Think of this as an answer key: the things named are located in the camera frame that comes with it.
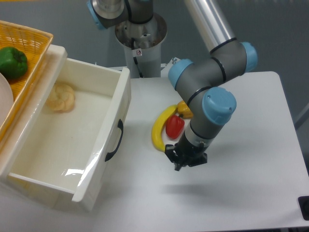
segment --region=banana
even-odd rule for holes
[[[152,131],[151,131],[151,139],[153,141],[153,144],[155,148],[159,151],[165,152],[165,145],[162,140],[162,130],[164,128],[164,125],[166,123],[166,120],[174,115],[177,110],[177,105],[171,105],[168,108],[166,108],[160,116],[156,119],[154,122]]]

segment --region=black handle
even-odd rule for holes
[[[123,124],[123,122],[121,121],[121,119],[118,121],[118,128],[121,130],[121,135],[120,135],[119,142],[118,142],[118,144],[117,144],[116,149],[115,149],[113,152],[109,152],[109,153],[106,154],[105,162],[106,162],[106,161],[109,161],[109,160],[114,156],[114,154],[116,154],[116,152],[117,152],[117,150],[118,150],[118,148],[119,148],[119,146],[120,146],[120,143],[121,143],[121,140],[122,140],[122,136],[123,136],[123,134],[124,134],[124,124]]]

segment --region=yellow bell pepper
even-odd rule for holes
[[[187,104],[184,101],[181,101],[177,104],[177,112],[179,115],[182,115],[183,119],[188,119],[193,117],[192,111],[189,109]]]

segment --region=white drawer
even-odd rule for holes
[[[127,68],[120,72],[66,59],[56,82],[74,89],[75,107],[68,113],[42,107],[8,162],[6,183],[49,207],[91,210],[106,155],[121,142],[131,99],[129,79]]]

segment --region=wicker basket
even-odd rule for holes
[[[0,49],[8,46],[15,47],[24,52],[28,58],[26,74],[17,80],[9,81],[14,104],[4,123],[0,125],[0,142],[30,94],[29,89],[36,79],[37,70],[52,40],[53,35],[50,33],[0,21]]]

